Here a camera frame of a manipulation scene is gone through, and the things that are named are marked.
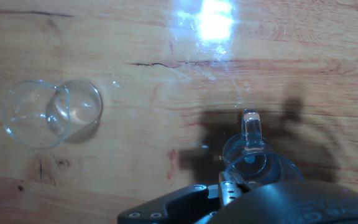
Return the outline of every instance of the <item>screw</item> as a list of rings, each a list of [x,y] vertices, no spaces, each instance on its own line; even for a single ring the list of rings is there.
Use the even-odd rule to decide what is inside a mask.
[[[158,212],[153,213],[153,214],[150,215],[150,217],[152,217],[152,218],[160,218],[161,216],[162,216],[162,214],[158,213]]]
[[[194,189],[196,189],[196,190],[201,190],[201,189],[204,189],[204,187],[203,187],[203,186],[200,186],[200,185],[196,185],[196,186],[194,186]]]
[[[140,212],[132,212],[131,214],[128,215],[128,217],[130,218],[136,218],[140,216]]]

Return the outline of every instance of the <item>glass mug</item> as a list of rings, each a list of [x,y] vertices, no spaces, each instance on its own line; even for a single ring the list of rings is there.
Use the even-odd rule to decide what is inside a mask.
[[[32,149],[50,149],[99,121],[99,91],[84,80],[46,83],[27,80],[14,85],[2,103],[5,130]]]
[[[265,143],[256,110],[243,111],[241,133],[230,138],[224,146],[223,161],[226,172],[235,172],[245,181],[262,185],[304,180],[294,163],[274,154]]]

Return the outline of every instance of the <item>clear glass cup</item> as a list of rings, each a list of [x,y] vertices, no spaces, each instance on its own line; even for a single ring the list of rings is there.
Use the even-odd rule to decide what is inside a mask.
[[[288,159],[274,154],[262,138],[260,116],[256,110],[244,110],[241,133],[223,148],[226,172],[235,172],[246,181],[262,185],[288,180],[304,180]]]
[[[17,142],[32,149],[50,149],[97,123],[102,107],[99,91],[87,81],[28,80],[7,92],[2,121]]]

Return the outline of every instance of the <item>wood crack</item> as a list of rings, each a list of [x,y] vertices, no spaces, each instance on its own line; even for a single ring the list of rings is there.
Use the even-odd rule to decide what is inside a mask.
[[[42,16],[58,16],[58,17],[73,17],[67,14],[60,14],[54,12],[43,12],[43,11],[11,11],[11,10],[0,10],[0,14],[36,14]]]
[[[42,161],[40,160],[40,183],[42,184]]]
[[[161,65],[161,66],[164,66],[166,68],[178,68],[180,66],[187,65],[187,64],[209,65],[209,64],[212,64],[212,63],[219,63],[220,64],[220,63],[228,63],[228,62],[237,62],[237,60],[222,60],[222,61],[205,60],[205,61],[194,61],[194,62],[181,62],[182,64],[177,65],[177,66],[169,66],[169,65],[165,65],[164,63],[160,63],[160,62],[156,62],[156,63],[126,63],[126,64],[127,65],[136,65],[136,66],[145,66],[145,67]]]

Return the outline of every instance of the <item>wood grain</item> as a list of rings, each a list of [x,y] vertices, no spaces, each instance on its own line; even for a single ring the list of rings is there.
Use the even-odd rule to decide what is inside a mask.
[[[232,3],[230,38],[211,43],[191,28],[201,1],[0,0],[0,110],[23,80],[84,78],[104,103],[91,139],[43,153],[0,112],[0,223],[114,223],[212,184],[244,108],[307,179],[358,191],[358,0]]]

